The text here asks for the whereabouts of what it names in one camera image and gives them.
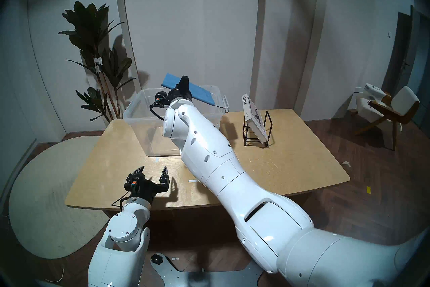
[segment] plastic storage bin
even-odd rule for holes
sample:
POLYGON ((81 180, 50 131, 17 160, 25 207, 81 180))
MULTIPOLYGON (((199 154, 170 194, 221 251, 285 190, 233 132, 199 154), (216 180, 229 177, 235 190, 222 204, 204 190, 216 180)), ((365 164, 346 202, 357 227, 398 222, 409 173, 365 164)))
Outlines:
MULTIPOLYGON (((223 98, 218 87, 202 86, 202 88, 211 93, 215 105, 224 107, 223 98)), ((159 91, 169 92, 170 89, 141 90, 124 111, 123 119, 133 128, 147 156, 180 155, 179 148, 172 143, 171 139, 163 137, 163 121, 154 116, 149 110, 149 106, 155 101, 155 94, 159 91)), ((196 99, 193 99, 193 103, 201 114, 219 129, 225 109, 211 106, 196 99)), ((164 117, 166 112, 165 108, 161 109, 159 107, 154 107, 153 110, 161 117, 164 117)))

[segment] book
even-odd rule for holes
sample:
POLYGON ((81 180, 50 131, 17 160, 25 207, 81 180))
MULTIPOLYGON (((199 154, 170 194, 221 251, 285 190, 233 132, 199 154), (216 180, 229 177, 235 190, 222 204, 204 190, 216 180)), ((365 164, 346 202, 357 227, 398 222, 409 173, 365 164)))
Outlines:
POLYGON ((260 111, 255 107, 254 103, 249 98, 248 94, 242 96, 243 113, 245 121, 260 140, 261 143, 269 141, 267 138, 266 129, 264 128, 263 118, 260 111))

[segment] wooden chair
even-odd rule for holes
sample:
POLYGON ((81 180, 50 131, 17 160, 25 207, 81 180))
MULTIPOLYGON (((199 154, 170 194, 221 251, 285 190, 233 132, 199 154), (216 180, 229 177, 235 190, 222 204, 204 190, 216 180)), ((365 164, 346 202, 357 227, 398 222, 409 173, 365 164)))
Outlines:
POLYGON ((391 122, 393 150, 396 150, 397 132, 401 131, 402 124, 411 121, 420 106, 417 96, 409 87, 404 86, 393 98, 387 95, 381 102, 369 100, 369 97, 363 94, 358 94, 356 99, 358 115, 368 120, 370 124, 357 130, 355 135, 362 134, 385 121, 391 122))

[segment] beige rug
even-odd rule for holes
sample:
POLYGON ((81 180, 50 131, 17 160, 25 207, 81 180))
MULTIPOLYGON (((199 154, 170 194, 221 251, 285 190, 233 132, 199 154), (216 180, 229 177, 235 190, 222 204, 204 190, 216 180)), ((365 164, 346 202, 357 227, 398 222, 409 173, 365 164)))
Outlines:
POLYGON ((61 258, 88 243, 108 221, 102 211, 70 208, 64 200, 98 136, 60 142, 36 156, 18 175, 9 219, 18 241, 34 255, 61 258))

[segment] blue board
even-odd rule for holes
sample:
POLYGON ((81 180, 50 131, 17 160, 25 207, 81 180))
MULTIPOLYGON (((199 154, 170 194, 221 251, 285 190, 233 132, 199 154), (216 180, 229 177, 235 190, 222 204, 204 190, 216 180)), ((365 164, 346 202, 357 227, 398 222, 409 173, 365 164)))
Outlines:
MULTIPOLYGON (((167 73, 161 85, 165 88, 173 89, 179 83, 179 80, 180 80, 179 77, 176 77, 175 75, 167 73)), ((196 86, 195 84, 192 84, 192 83, 188 83, 188 88, 194 99, 197 99, 198 101, 202 101, 203 103, 207 103, 212 106, 215 105, 215 102, 211 96, 211 93, 206 89, 203 89, 202 87, 196 86)))

